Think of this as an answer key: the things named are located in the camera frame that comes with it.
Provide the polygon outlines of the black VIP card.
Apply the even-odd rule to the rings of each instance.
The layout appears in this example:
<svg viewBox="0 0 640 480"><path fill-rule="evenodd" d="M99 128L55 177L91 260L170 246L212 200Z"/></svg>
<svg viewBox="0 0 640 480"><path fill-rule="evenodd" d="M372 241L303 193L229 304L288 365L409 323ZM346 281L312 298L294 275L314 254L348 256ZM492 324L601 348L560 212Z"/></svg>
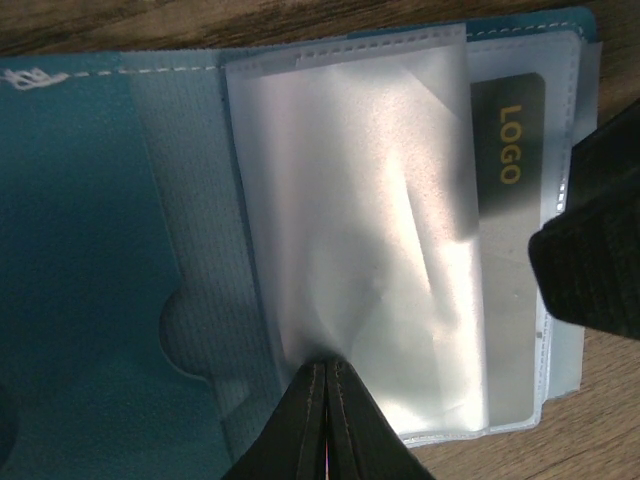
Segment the black VIP card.
<svg viewBox="0 0 640 480"><path fill-rule="evenodd" d="M480 218L518 234L539 225L545 81L537 73L471 85Z"/></svg>

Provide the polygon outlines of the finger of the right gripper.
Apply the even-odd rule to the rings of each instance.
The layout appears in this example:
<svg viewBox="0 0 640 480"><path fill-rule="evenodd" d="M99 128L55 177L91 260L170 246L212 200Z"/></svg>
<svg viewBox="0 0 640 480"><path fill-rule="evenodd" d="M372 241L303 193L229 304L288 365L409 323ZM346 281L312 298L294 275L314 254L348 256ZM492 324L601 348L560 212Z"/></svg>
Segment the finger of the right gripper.
<svg viewBox="0 0 640 480"><path fill-rule="evenodd" d="M529 259L555 318L639 337L639 105L572 150L565 211L535 233Z"/></svg>

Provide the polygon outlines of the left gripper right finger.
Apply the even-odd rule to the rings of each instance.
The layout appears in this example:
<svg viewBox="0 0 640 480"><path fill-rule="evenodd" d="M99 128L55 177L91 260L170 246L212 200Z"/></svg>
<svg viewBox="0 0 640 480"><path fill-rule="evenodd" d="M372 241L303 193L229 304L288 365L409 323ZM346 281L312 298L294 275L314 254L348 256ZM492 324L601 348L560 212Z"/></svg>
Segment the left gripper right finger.
<svg viewBox="0 0 640 480"><path fill-rule="evenodd" d="M354 367L326 363L328 473L331 479L430 479L393 431Z"/></svg>

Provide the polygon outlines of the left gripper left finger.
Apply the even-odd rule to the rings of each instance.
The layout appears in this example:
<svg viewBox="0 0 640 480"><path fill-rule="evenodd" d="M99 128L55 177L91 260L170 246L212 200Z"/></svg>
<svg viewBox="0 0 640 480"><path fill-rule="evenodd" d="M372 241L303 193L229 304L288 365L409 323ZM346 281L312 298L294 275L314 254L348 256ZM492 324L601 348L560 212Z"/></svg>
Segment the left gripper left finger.
<svg viewBox="0 0 640 480"><path fill-rule="evenodd" d="M259 437L224 475L228 480L323 479L326 475L326 367L303 365Z"/></svg>

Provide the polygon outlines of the blue leather card holder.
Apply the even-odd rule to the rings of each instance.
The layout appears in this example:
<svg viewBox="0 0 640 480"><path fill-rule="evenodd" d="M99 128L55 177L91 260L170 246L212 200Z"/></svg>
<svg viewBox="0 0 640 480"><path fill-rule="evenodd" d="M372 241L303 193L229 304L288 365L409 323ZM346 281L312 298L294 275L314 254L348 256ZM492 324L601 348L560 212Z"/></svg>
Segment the blue leather card holder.
<svg viewBox="0 0 640 480"><path fill-rule="evenodd" d="M339 355L409 447L535 426L584 331L527 244L596 127L583 7L1 61L1 475L219 478ZM480 218L471 85L545 81L539 225Z"/></svg>

